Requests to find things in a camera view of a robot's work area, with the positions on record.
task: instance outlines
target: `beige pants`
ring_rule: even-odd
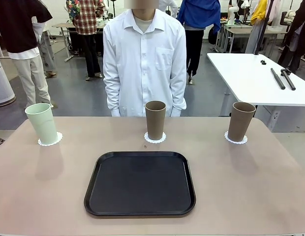
[[[44,76],[41,56],[38,55],[35,58],[24,60],[13,59],[13,63],[17,68],[18,75],[27,95],[27,107],[36,103],[35,86],[31,79],[31,75],[33,75],[35,85],[39,90],[40,102],[50,104],[51,98],[48,92],[48,84],[46,83]]]

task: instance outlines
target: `cup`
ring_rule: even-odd
[[[58,140],[49,104],[37,103],[28,106],[25,112],[42,144],[50,145]]]
[[[163,134],[166,104],[160,101],[151,101],[146,103],[145,109],[148,138],[151,140],[159,140]]]
[[[230,140],[234,142],[243,140],[255,111],[255,106],[246,102],[235,102],[233,104],[228,130]]]

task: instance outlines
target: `wall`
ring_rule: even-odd
[[[49,21],[48,26],[51,34],[59,35],[60,30],[53,28],[52,26],[58,23],[64,23],[68,20],[68,14],[64,10],[65,0],[43,0],[51,12],[53,19]],[[175,0],[180,6],[182,0]],[[219,0],[221,5],[221,12],[227,12],[229,0]],[[274,25],[279,25],[280,16],[282,11],[289,10],[291,0],[281,0],[277,17],[274,19]],[[297,10],[300,6],[301,0],[293,0],[292,10]],[[116,15],[125,11],[124,0],[115,1]],[[113,2],[109,1],[109,12],[113,13]],[[211,27],[207,27],[205,30],[204,38],[208,37],[208,32]]]

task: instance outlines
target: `brown cup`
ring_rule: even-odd
[[[148,137],[151,140],[159,140],[163,133],[166,104],[160,101],[151,101],[146,103],[145,109]]]
[[[228,130],[228,138],[234,142],[240,142],[249,127],[256,108],[246,102],[235,102],[233,104],[231,119]]]

